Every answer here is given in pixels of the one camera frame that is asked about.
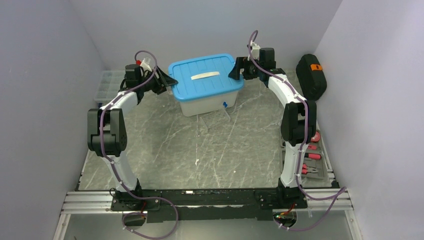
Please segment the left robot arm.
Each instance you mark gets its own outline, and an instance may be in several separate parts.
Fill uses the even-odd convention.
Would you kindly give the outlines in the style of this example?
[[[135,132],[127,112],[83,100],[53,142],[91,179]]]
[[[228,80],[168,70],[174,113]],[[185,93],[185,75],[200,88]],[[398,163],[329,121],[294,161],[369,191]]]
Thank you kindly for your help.
[[[141,62],[129,64],[125,66],[117,95],[87,113],[88,149],[106,163],[118,194],[127,193],[123,202],[131,210],[143,205],[144,196],[126,154],[129,140],[125,115],[141,103],[146,92],[160,95],[177,83],[159,67],[149,68]]]

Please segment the white plastic bin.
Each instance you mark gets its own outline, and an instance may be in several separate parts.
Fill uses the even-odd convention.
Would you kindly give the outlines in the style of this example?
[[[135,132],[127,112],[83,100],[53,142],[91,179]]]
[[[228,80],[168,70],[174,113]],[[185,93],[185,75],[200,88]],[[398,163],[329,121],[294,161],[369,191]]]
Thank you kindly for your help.
[[[228,108],[235,103],[239,91],[209,96],[189,101],[179,101],[182,114],[186,117],[201,115],[220,109],[224,109],[223,102],[227,102]]]

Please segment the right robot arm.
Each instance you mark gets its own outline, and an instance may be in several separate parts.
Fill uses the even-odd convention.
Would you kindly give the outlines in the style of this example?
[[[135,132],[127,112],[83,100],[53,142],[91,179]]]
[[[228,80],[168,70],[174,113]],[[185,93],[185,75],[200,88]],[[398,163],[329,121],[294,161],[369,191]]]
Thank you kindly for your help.
[[[280,134],[285,142],[285,157],[279,180],[285,188],[297,188],[308,144],[316,133],[317,105],[298,93],[286,73],[276,67],[273,48],[247,49],[248,56],[236,58],[228,77],[236,81],[259,79],[284,107]]]

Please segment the blue plastic tray lid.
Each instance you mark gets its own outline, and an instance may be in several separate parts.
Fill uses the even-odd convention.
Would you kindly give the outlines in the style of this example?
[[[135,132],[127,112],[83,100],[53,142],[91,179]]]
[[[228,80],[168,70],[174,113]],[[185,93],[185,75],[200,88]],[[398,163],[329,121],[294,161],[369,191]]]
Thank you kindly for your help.
[[[196,57],[169,65],[169,75],[177,80],[171,87],[179,102],[190,102],[241,90],[242,80],[228,77],[235,66],[234,58],[228,53]]]

